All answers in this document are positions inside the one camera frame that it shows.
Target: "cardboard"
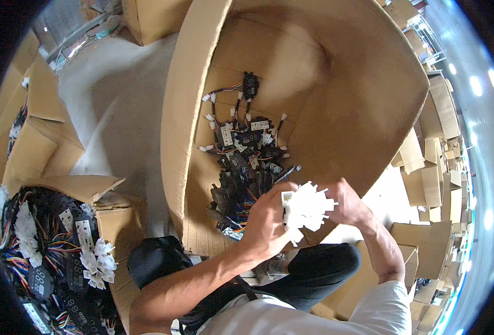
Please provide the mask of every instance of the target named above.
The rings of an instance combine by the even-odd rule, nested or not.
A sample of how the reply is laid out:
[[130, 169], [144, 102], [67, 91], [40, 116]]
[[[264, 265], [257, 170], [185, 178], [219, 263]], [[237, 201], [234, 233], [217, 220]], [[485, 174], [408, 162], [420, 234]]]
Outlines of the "cardboard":
[[418, 10], [414, 8], [409, 0], [392, 0], [385, 7], [385, 11], [401, 30], [407, 28], [408, 22], [419, 15]]
[[437, 109], [440, 124], [443, 129], [444, 138], [450, 139], [461, 135], [459, 122], [452, 95], [446, 86], [442, 73], [429, 76], [431, 84], [430, 94], [435, 108]]
[[[25, 77], [28, 90], [17, 87], [0, 117], [0, 185], [11, 197], [29, 179], [67, 175], [84, 152], [57, 95], [56, 75], [42, 57], [35, 58]], [[26, 100], [28, 116], [7, 158], [9, 131]]]
[[122, 0], [124, 20], [133, 37], [147, 46], [180, 31], [193, 0]]
[[[398, 246], [405, 261], [405, 286], [407, 287], [407, 293], [413, 295], [416, 285], [415, 273], [419, 266], [417, 249], [409, 245]], [[357, 248], [361, 251], [361, 268], [335, 292], [316, 305], [318, 306], [318, 310], [323, 310], [326, 314], [332, 313], [330, 315], [331, 317], [336, 317], [340, 320], [348, 320], [362, 297], [379, 282], [379, 277], [372, 269], [366, 243], [359, 241]]]
[[409, 174], [424, 167], [424, 157], [418, 143], [418, 137], [414, 128], [405, 137], [404, 143], [400, 146], [398, 153], [391, 162], [392, 166], [403, 166], [405, 173]]
[[444, 174], [443, 205], [440, 208], [442, 221], [461, 222], [461, 199], [461, 174], [457, 171]]
[[100, 236], [115, 247], [111, 254], [119, 264], [114, 271], [114, 284], [109, 284], [109, 288], [124, 329], [129, 332], [130, 306], [141, 291], [128, 272], [127, 262], [146, 235], [137, 210], [142, 205], [140, 200], [110, 191], [124, 180], [109, 176], [60, 176], [32, 179], [27, 185], [63, 192], [95, 210]]
[[438, 207], [442, 204], [435, 141], [425, 140], [425, 166], [406, 174], [402, 171], [405, 190], [411, 206]]
[[418, 247], [417, 278], [438, 279], [450, 245], [451, 228], [449, 221], [432, 222], [429, 226], [395, 223], [390, 233], [399, 245]]
[[[290, 178], [344, 176], [360, 196], [396, 155], [428, 91], [410, 45], [373, 2], [193, 2], [169, 68], [161, 161], [176, 231], [198, 255], [216, 255], [233, 243], [206, 215], [220, 168], [216, 157], [196, 149], [214, 142], [203, 117], [211, 104], [201, 98], [240, 82], [243, 71], [260, 78], [253, 117], [278, 123], [288, 114], [278, 144], [288, 146], [290, 164], [302, 165]], [[217, 94], [218, 119], [230, 117], [236, 99], [237, 92]], [[306, 232], [300, 247], [318, 244], [335, 226], [328, 221]]]
[[417, 329], [423, 332], [429, 332], [433, 330], [433, 328], [437, 324], [437, 319], [439, 318], [442, 311], [443, 306], [429, 306]]
[[424, 47], [424, 41], [422, 41], [416, 30], [410, 29], [406, 31], [404, 35], [411, 44], [412, 50], [414, 50], [416, 56], [420, 57], [420, 55], [426, 52], [427, 48]]
[[[12, 102], [11, 106], [14, 105], [14, 100], [23, 101], [21, 104], [25, 103], [25, 98], [22, 97], [25, 90], [22, 87], [22, 81], [24, 78], [25, 71], [31, 66], [31, 63], [35, 59], [38, 51], [38, 39], [32, 31], [24, 37], [18, 50], [14, 55], [12, 62], [7, 68], [7, 72], [3, 78], [3, 82], [0, 87], [0, 120], [7, 109], [7, 106]], [[12, 114], [16, 117], [16, 114], [20, 110], [13, 112]], [[0, 167], [0, 184], [3, 178], [4, 167]]]

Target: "white t-shirt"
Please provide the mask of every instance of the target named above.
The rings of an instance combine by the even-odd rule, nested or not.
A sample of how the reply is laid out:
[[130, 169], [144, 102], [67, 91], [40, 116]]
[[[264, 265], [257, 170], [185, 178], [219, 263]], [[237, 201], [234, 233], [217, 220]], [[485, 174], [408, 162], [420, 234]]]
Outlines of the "white t-shirt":
[[317, 317], [272, 296], [230, 301], [197, 332], [199, 335], [408, 335], [411, 310], [400, 281], [377, 285], [359, 302], [348, 322]]

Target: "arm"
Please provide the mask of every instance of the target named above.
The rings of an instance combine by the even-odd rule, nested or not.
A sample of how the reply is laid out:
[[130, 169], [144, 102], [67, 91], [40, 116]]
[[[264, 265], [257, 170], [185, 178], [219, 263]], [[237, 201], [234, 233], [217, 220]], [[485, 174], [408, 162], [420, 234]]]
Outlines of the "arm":
[[280, 194], [290, 190], [297, 190], [297, 185], [278, 184], [262, 195], [250, 210], [242, 240], [225, 253], [145, 286], [131, 306], [130, 333], [170, 334], [174, 319], [233, 277], [279, 253], [289, 241]]
[[329, 217], [341, 224], [357, 227], [364, 237], [372, 268], [379, 284], [390, 280], [403, 282], [405, 263], [400, 248], [384, 225], [373, 215], [348, 182], [341, 178], [328, 186], [327, 197], [339, 203]]

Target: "concrete floor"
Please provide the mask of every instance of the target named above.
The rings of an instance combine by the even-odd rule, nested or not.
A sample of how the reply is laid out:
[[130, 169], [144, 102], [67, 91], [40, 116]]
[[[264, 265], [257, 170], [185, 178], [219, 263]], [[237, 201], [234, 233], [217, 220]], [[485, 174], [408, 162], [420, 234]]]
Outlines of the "concrete floor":
[[144, 48], [129, 37], [104, 37], [70, 59], [59, 79], [85, 147], [71, 174], [126, 177], [116, 191], [147, 201], [150, 236], [169, 235], [159, 137], [176, 37]]

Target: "man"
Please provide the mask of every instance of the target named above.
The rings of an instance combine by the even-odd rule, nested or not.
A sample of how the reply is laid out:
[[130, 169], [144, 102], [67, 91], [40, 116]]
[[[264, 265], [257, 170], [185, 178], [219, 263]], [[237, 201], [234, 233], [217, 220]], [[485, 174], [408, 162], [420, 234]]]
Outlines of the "man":
[[330, 220], [361, 231], [379, 276], [379, 285], [366, 294], [348, 322], [308, 311], [359, 268], [360, 255], [349, 244], [300, 250], [289, 264], [280, 263], [278, 270], [289, 274], [258, 287], [256, 296], [230, 282], [261, 264], [270, 270], [278, 267], [277, 260], [264, 261], [289, 241], [282, 221], [281, 192], [297, 190], [296, 184], [283, 183], [251, 208], [244, 236], [234, 247], [143, 287], [130, 311], [130, 334], [170, 334], [176, 318], [187, 325], [186, 332], [202, 335], [410, 334], [405, 266], [398, 245], [344, 178], [324, 186], [329, 188], [327, 197], [339, 203], [329, 213]]

